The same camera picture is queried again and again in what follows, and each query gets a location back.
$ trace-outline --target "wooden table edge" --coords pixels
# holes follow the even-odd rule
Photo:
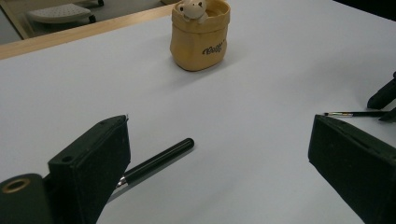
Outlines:
[[[173,5],[156,7],[154,9],[136,12],[131,15],[118,17],[107,21],[99,21],[93,24],[80,26],[65,31],[42,35],[30,39],[25,39],[5,45],[0,45],[0,60],[46,49],[69,43],[75,40],[86,38],[92,35],[99,35],[105,32],[131,26],[144,21],[152,21],[161,17],[169,16],[172,13]]]

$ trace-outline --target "pen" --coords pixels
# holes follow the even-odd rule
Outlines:
[[[328,112],[328,113],[324,113],[324,116],[342,117],[342,118],[351,118],[351,117],[379,118],[379,117],[384,116],[387,113],[388,113],[388,111]]]
[[[169,147],[162,153],[127,171],[121,178],[117,188],[124,184],[128,184],[129,187],[138,185],[152,175],[160,172],[163,168],[192,152],[193,146],[194,141],[191,138],[186,138],[176,145]]]

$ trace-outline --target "white table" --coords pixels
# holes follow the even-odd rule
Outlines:
[[[229,0],[224,61],[177,67],[171,18],[0,61],[0,180],[129,114],[130,167],[195,150],[109,203],[98,223],[362,223],[308,162],[315,114],[364,110],[395,71],[396,23],[330,0]],[[345,119],[396,146],[396,125]]]

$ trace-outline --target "small plush animal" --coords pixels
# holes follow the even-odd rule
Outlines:
[[[183,15],[185,21],[190,19],[203,23],[207,18],[206,0],[182,0],[178,5],[178,11]]]

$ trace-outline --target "screw hole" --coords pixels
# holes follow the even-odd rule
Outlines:
[[[69,162],[69,161],[71,161],[71,160],[73,160],[73,157],[71,157],[71,156],[67,156],[67,157],[64,157],[64,158],[62,159],[63,162]]]
[[[28,178],[16,179],[6,184],[2,188],[2,191],[4,193],[14,193],[20,189],[24,189],[29,184],[30,184],[30,180]]]

